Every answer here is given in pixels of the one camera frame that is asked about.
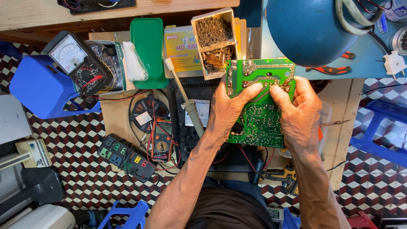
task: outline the green circuit board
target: green circuit board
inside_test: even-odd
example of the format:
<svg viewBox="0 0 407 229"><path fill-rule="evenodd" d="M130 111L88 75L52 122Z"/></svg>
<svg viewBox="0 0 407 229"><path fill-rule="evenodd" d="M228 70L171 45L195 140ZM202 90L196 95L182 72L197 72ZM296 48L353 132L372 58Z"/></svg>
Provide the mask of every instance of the green circuit board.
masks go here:
<svg viewBox="0 0 407 229"><path fill-rule="evenodd" d="M292 102L295 64L289 59L250 59L228 60L226 65L226 93L230 98L254 83L263 84L261 92L244 106L227 142L283 148L281 111L269 88L279 85Z"/></svg>

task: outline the person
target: person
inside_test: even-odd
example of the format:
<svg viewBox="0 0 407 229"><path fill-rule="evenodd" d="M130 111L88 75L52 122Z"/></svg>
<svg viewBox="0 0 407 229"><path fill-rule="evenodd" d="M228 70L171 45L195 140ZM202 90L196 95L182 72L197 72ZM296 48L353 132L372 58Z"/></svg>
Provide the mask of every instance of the person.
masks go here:
<svg viewBox="0 0 407 229"><path fill-rule="evenodd" d="M291 152L297 175L302 228L350 229L318 153L322 102L307 79L294 79L297 85L293 103L278 86L270 87L270 94L281 109L284 141ZM236 191L236 187L234 190L202 187L216 152L228 138L243 106L262 88L261 83L253 84L230 99L226 95L225 78L222 79L213 95L205 133L153 205L146 228L275 228L263 199Z"/></svg>

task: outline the white plug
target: white plug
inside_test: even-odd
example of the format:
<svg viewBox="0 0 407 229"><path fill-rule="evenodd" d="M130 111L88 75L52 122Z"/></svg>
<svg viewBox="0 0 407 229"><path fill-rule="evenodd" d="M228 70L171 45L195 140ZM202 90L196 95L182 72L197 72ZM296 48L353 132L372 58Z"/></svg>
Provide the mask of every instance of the white plug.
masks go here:
<svg viewBox="0 0 407 229"><path fill-rule="evenodd" d="M403 72L404 75L404 69L407 68L407 65L405 64L403 57L400 56L397 51L392 51L390 55L386 54L384 58L386 59L384 66L387 75L393 75L394 80L396 80L395 74Z"/></svg>

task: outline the wooden box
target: wooden box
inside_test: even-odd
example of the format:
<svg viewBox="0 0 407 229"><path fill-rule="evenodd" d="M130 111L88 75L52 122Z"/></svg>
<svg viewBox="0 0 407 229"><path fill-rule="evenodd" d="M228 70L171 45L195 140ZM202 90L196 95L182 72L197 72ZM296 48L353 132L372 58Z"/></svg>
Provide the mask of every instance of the wooden box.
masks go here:
<svg viewBox="0 0 407 229"><path fill-rule="evenodd" d="M227 22L229 22L231 24L232 33L233 33L232 39L202 47L199 42L199 39L198 39L196 25L197 25L197 21L202 20L204 18L223 18L223 19L225 19ZM219 49L219 48L225 48L227 46L232 46L234 55L232 55L231 59L238 59L236 31L235 31L232 8L226 7L226 8L214 11L214 12L206 13L206 14L203 14L200 16L195 16L192 18L191 24L192 24L192 29L193 29L193 33L195 36L195 40L198 45L198 54L199 54L199 58L201 60L202 71L203 71L203 76L204 76L205 80L222 77L226 73L226 61L224 64L224 68L214 68L213 72L208 72L204 66L204 60L203 60L202 53L208 52L208 51L213 51L213 50Z"/></svg>

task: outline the green plastic lid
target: green plastic lid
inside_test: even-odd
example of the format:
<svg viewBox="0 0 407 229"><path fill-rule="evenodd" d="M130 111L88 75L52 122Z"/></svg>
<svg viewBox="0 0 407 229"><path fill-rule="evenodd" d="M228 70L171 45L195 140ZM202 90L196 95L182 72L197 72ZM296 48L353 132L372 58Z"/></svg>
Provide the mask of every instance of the green plastic lid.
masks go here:
<svg viewBox="0 0 407 229"><path fill-rule="evenodd" d="M168 79L165 78L162 59L164 28L161 18L135 18L130 24L130 41L136 47L137 53L149 73L146 81L134 81L140 89L165 88Z"/></svg>

